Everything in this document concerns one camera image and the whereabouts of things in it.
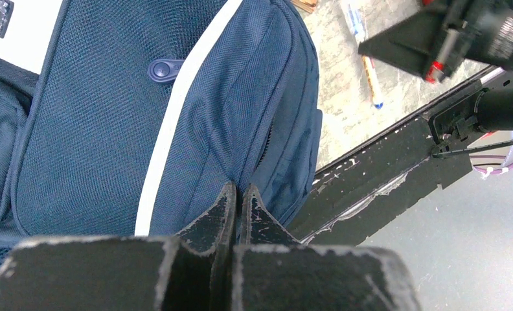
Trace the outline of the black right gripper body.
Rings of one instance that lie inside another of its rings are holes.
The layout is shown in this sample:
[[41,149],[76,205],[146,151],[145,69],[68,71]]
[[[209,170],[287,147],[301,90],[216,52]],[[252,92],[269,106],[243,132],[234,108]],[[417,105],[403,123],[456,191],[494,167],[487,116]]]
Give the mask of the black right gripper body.
[[443,72],[464,60],[513,71],[513,1],[445,1],[447,57]]

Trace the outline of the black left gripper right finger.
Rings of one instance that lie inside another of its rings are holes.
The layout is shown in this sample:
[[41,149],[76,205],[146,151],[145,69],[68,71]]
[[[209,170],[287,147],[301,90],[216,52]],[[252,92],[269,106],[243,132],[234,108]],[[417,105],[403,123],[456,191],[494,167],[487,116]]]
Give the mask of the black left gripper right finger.
[[390,249],[305,245],[266,209],[256,186],[243,198],[233,249],[232,310],[419,310],[412,276]]

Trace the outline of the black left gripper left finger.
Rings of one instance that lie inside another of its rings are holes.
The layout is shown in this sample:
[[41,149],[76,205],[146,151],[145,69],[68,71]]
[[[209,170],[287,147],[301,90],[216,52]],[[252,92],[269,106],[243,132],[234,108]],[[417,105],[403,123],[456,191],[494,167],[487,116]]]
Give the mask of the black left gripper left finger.
[[0,268],[0,310],[228,310],[236,188],[171,236],[40,236]]

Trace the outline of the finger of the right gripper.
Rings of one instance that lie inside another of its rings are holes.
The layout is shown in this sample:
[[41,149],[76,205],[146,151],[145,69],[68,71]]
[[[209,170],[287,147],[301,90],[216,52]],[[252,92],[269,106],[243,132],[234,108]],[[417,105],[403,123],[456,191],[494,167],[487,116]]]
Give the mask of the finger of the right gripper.
[[359,45],[358,53],[427,82],[440,82],[459,39],[459,28],[447,24],[446,17],[442,8],[422,9],[366,39]]

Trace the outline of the navy blue student backpack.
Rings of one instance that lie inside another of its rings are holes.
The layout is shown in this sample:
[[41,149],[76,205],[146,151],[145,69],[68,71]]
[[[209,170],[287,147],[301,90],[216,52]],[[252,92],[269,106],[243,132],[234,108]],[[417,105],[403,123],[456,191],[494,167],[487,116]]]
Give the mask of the navy blue student backpack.
[[229,181],[289,224],[319,64],[290,1],[63,1],[42,70],[0,59],[0,267],[38,235],[171,235]]

